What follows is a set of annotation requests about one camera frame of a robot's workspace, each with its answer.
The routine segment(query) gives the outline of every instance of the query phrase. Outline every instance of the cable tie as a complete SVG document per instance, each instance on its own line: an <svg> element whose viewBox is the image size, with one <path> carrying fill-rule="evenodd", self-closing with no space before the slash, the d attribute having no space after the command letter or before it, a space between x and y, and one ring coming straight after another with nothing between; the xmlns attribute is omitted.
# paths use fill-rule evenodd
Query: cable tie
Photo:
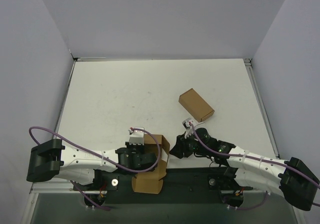
<svg viewBox="0 0 320 224"><path fill-rule="evenodd" d="M247 170L247 169L246 169L246 166L245 166L245 159L246 159L246 157L247 157L247 155L248 155L249 153L250 153L249 150L244 150L244 154L243 154L242 159L241 159L242 168L243 168L244 170Z"/></svg>
<svg viewBox="0 0 320 224"><path fill-rule="evenodd" d="M265 157L262 155L262 156L260 156L260 161L259 161L259 171L260 171L260 174L261 174L261 176L263 176L264 177L264 175L263 175L263 173L262 173L262 171L261 171L261 163L262 163L262 160L263 159L265 159Z"/></svg>
<svg viewBox="0 0 320 224"><path fill-rule="evenodd" d="M100 167L102 167L103 165L104 165L104 158L105 158L105 155L104 155L104 151L102 150L101 151L101 165L100 165Z"/></svg>
<svg viewBox="0 0 320 224"><path fill-rule="evenodd" d="M244 150L244 154L243 154L243 156L242 156L242 160L241 160L241 162L242 163L244 163L245 162L245 159L246 159L246 157L247 157L247 155L250 153L250 151L249 150Z"/></svg>

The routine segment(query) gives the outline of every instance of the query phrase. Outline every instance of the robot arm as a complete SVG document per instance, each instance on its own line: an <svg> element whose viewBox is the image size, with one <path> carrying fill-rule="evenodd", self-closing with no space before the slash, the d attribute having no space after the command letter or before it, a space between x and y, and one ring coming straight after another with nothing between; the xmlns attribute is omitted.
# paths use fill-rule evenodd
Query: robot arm
<svg viewBox="0 0 320 224"><path fill-rule="evenodd" d="M155 153L144 152L144 133L130 133L126 147L111 150L92 151L102 158L66 145L61 139L52 139L31 149L26 180L46 182L52 178L73 180L82 186L97 184L102 172L132 174L118 169L115 164L104 160L108 158L116 164L133 170L150 168L157 160Z"/></svg>
<svg viewBox="0 0 320 224"><path fill-rule="evenodd" d="M319 179L301 160L294 157L290 161L272 159L251 153L232 143L210 137L205 128L196 128L192 119L187 119L183 125L187 131L177 136L176 145L170 151L171 155L180 159L192 154L209 158L216 164L229 167L228 176L239 186L272 192L301 210L311 209L317 187L292 169L317 184Z"/></svg>

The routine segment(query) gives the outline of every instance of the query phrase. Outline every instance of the small cardboard box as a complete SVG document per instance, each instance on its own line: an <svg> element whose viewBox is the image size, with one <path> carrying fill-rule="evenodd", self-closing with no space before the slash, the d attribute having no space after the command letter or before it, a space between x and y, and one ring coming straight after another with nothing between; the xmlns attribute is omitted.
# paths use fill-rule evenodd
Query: small cardboard box
<svg viewBox="0 0 320 224"><path fill-rule="evenodd" d="M215 113L215 110L193 88L180 95L179 103L197 122L203 122Z"/></svg>
<svg viewBox="0 0 320 224"><path fill-rule="evenodd" d="M154 171L140 172L131 181L132 189L136 193L159 194L167 174L170 144L163 135L154 135L160 144L161 159ZM158 156L158 148L154 139L148 134L144 135L145 153L155 153Z"/></svg>

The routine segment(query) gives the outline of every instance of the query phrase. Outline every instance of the white wall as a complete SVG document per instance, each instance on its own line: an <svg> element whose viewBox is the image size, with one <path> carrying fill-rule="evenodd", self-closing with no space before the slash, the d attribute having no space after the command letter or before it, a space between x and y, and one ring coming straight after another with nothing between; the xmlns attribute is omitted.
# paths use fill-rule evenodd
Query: white wall
<svg viewBox="0 0 320 224"><path fill-rule="evenodd" d="M252 58L284 0L43 0L74 57Z"/></svg>
<svg viewBox="0 0 320 224"><path fill-rule="evenodd" d="M0 16L0 222L14 224L31 187L28 128L55 127L73 60L42 0L0 0Z"/></svg>
<svg viewBox="0 0 320 224"><path fill-rule="evenodd" d="M320 0L285 0L253 70L281 157L302 159L320 178ZM306 213L310 224L319 211Z"/></svg>

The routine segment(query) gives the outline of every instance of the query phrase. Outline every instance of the tabletop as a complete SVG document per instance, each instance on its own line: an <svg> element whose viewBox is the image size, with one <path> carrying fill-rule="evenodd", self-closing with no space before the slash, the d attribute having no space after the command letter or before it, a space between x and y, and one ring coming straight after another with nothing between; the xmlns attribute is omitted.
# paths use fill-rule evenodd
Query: tabletop
<svg viewBox="0 0 320 224"><path fill-rule="evenodd" d="M110 150L125 146L130 127L144 127L173 148L191 117L178 102L190 88L215 110L205 121L212 137L275 158L242 59L76 62L58 133L91 150ZM167 168L210 163L170 155Z"/></svg>

